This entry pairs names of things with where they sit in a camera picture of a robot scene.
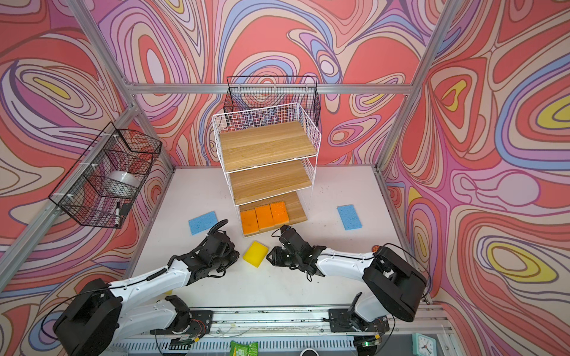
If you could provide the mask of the yellow sponge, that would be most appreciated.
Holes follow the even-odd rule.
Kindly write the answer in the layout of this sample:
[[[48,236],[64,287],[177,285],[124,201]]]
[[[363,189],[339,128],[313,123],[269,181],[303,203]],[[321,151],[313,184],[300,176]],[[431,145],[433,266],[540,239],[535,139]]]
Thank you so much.
[[[258,268],[268,253],[269,248],[267,246],[259,243],[258,241],[254,241],[246,251],[243,259],[251,266]]]

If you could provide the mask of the orange sponge with pale back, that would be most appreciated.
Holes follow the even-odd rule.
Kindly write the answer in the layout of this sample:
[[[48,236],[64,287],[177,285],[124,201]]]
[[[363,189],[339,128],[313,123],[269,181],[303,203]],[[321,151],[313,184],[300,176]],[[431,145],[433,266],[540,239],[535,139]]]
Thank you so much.
[[[258,234],[260,231],[255,209],[249,209],[240,213],[243,234],[245,236]]]

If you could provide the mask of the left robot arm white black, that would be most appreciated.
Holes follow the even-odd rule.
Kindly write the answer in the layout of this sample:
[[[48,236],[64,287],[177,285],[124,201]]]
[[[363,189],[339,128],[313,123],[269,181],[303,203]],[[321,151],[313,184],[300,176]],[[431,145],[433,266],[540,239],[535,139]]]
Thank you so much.
[[[68,355],[100,355],[112,343],[144,332],[182,335],[190,329],[190,308],[172,294],[206,278],[221,278],[237,262],[238,251],[223,230],[213,225],[196,248],[173,255],[154,271],[106,283],[92,280],[66,306],[52,326],[51,338]]]

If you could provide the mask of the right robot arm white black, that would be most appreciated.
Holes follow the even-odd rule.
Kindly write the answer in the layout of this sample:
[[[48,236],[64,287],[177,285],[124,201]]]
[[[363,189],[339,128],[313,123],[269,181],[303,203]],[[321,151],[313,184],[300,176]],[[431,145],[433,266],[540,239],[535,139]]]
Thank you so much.
[[[364,283],[368,290],[357,292],[347,309],[331,309],[326,322],[333,332],[387,331],[387,317],[411,323],[425,298],[426,277],[386,243],[374,252],[339,252],[326,246],[312,246],[291,226],[279,228],[280,246],[266,259],[272,266],[300,271],[311,281],[314,276],[344,277]]]

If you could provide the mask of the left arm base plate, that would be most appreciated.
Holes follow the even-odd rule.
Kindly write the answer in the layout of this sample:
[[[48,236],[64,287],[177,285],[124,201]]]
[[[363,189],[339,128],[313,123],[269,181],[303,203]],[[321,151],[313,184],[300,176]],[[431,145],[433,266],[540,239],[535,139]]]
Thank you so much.
[[[188,335],[190,337],[203,337],[208,335],[212,328],[212,310],[191,310],[187,316],[176,317],[167,329],[153,329],[151,335]]]

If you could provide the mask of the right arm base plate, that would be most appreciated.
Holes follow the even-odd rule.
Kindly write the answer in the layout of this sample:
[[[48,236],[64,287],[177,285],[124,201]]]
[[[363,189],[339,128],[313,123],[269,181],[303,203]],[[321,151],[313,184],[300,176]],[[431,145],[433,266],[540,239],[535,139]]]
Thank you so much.
[[[325,317],[323,321],[329,323],[332,332],[374,332],[384,335],[390,330],[386,317],[367,322],[348,309],[329,309],[328,317]]]

